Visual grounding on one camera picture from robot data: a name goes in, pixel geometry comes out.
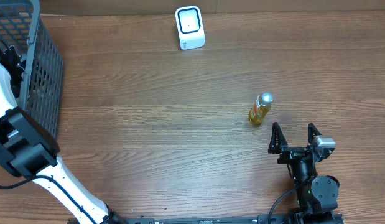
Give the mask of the dark grey plastic mesh basket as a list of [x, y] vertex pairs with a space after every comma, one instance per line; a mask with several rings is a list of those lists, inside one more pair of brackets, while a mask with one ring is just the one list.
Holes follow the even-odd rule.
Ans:
[[57, 137], [63, 60], [40, 16], [40, 2], [0, 0], [0, 51], [15, 50], [23, 81], [16, 101]]

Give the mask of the white barcode scanner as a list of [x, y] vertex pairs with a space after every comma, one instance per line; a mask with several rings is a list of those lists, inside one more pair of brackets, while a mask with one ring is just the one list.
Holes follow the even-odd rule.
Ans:
[[202, 14], [197, 6], [184, 6], [175, 11], [180, 48], [191, 50], [205, 45]]

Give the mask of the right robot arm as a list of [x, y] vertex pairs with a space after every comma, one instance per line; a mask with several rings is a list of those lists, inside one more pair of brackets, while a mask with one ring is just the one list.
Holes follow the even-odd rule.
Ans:
[[[316, 163], [327, 159], [336, 148], [331, 137], [323, 136], [313, 123], [308, 125], [308, 143], [305, 147], [290, 147], [277, 122], [272, 125], [268, 153], [277, 154], [278, 164], [285, 164], [294, 187], [281, 195], [272, 205], [267, 223], [343, 223], [338, 208], [340, 183], [330, 175], [318, 175]], [[297, 208], [277, 218], [273, 213], [284, 198], [296, 193]]]

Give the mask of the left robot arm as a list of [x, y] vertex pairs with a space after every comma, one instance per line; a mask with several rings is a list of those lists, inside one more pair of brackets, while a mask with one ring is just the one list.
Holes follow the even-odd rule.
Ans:
[[24, 68], [13, 48], [0, 48], [0, 166], [24, 180], [0, 189], [34, 182], [49, 191], [77, 223], [125, 223], [125, 219], [91, 194], [59, 156], [51, 134], [17, 105], [13, 88], [23, 81]]

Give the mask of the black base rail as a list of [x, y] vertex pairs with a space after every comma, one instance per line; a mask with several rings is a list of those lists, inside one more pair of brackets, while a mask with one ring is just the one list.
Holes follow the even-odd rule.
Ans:
[[[286, 224], [292, 223], [288, 220], [287, 215], [272, 215], [271, 224]], [[267, 224], [268, 215], [258, 215], [257, 217], [246, 218], [201, 218], [201, 219], [165, 219], [155, 220], [153, 218], [127, 218], [121, 223], [127, 224]], [[308, 223], [320, 223], [314, 221], [308, 221]], [[324, 221], [321, 223], [336, 223], [344, 224], [342, 215], [335, 215], [335, 221]]]

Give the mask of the yellow oil bottle silver cap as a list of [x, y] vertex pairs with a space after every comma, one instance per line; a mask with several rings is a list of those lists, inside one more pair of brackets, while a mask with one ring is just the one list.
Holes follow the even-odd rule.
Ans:
[[249, 121], [256, 126], [261, 125], [264, 117], [271, 109], [273, 96], [271, 93], [263, 93], [258, 95], [253, 107], [249, 111]]

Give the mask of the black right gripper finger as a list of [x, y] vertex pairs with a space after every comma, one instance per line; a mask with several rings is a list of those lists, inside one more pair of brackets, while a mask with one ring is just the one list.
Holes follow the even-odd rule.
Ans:
[[288, 148], [288, 143], [282, 133], [281, 127], [277, 122], [272, 124], [272, 134], [269, 143], [269, 154], [281, 154]]
[[318, 139], [322, 136], [320, 131], [315, 127], [313, 123], [308, 124], [308, 143], [318, 144]]

